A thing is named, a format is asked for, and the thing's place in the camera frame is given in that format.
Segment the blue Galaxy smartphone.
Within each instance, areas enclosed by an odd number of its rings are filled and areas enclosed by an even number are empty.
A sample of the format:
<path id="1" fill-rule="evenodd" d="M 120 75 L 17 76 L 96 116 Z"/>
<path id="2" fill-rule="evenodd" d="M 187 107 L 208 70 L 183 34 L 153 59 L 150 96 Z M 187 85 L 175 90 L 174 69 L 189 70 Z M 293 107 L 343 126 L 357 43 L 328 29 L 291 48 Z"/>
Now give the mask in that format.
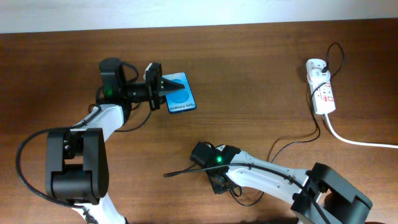
<path id="1" fill-rule="evenodd" d="M 170 114 L 183 113 L 197 108 L 186 73 L 179 72 L 164 75 L 164 78 L 184 85 L 184 89 L 166 95 L 166 102 Z"/>

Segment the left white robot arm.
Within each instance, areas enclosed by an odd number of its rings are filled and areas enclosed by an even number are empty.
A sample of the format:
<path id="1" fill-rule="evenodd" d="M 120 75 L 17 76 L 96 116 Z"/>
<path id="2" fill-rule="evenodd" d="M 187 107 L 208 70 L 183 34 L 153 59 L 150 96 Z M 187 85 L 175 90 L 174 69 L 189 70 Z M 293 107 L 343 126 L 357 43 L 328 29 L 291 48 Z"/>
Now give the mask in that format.
<path id="1" fill-rule="evenodd" d="M 96 98 L 93 111 L 78 124 L 47 136 L 46 192 L 72 207 L 87 223 L 127 223 L 108 195 L 107 138 L 126 124 L 133 103 L 148 102 L 155 111 L 165 103 L 166 95 L 185 88 L 164 78 L 160 63 L 149 64 L 141 83 L 126 79 L 126 65 L 114 57 L 100 61 L 103 86 L 99 91 L 104 97 Z"/>

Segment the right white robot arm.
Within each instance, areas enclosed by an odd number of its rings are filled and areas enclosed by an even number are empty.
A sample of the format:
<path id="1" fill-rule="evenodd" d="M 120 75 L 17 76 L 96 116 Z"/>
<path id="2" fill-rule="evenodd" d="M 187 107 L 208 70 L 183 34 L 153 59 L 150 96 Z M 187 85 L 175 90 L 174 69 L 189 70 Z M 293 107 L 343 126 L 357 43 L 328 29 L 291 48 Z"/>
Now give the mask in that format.
<path id="1" fill-rule="evenodd" d="M 199 142 L 191 160 L 206 170 L 216 194 L 249 187 L 291 206 L 299 223 L 365 223 L 372 201 L 331 167 L 293 169 L 262 161 L 229 145 Z"/>

